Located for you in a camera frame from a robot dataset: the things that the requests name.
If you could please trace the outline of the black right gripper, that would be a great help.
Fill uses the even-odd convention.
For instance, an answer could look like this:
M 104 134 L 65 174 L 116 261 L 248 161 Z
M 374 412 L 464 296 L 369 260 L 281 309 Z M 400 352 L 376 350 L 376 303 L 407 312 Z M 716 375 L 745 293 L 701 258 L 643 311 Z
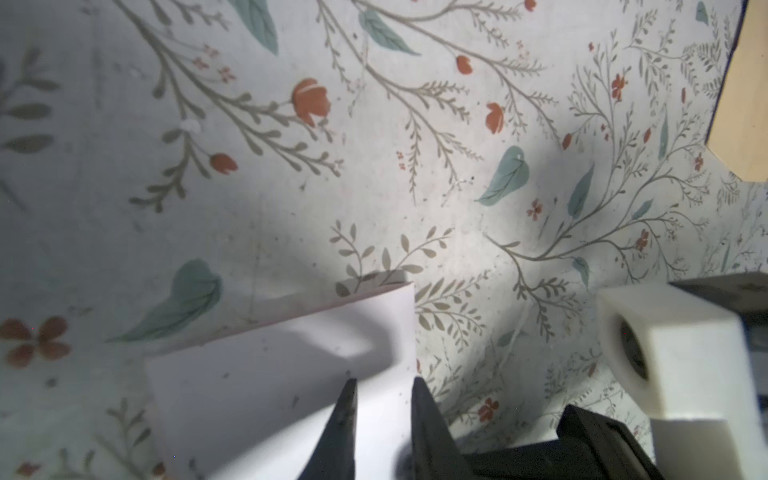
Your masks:
M 670 282 L 735 312 L 747 335 L 759 407 L 767 433 L 767 276 L 737 273 Z M 553 441 L 468 457 L 492 479 L 667 479 L 621 422 L 568 406 Z

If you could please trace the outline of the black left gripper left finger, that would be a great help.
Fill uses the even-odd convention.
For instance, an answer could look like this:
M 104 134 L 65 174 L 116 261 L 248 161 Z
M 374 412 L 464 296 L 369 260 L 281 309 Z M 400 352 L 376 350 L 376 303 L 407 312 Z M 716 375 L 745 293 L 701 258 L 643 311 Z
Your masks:
M 353 480 L 358 411 L 358 381 L 346 381 L 299 480 Z

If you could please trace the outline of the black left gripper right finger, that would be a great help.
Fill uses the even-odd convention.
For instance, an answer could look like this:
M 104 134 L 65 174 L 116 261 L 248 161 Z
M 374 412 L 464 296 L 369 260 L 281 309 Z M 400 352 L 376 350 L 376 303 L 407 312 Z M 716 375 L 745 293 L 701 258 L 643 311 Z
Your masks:
M 411 445 L 415 479 L 474 478 L 422 377 L 412 386 Z

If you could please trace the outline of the white paper letter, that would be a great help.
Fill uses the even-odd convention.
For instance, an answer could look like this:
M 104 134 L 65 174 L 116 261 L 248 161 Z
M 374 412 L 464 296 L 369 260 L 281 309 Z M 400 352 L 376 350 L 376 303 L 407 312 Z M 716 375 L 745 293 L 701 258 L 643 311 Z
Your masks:
M 295 479 L 358 382 L 356 475 L 394 479 L 410 443 L 415 291 L 383 287 L 149 358 L 148 418 L 172 479 Z

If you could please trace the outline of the manila paper envelope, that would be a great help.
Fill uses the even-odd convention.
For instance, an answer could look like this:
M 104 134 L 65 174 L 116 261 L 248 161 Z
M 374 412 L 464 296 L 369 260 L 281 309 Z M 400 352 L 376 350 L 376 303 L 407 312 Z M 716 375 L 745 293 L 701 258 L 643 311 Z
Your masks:
M 740 180 L 767 180 L 767 0 L 744 3 L 706 146 Z

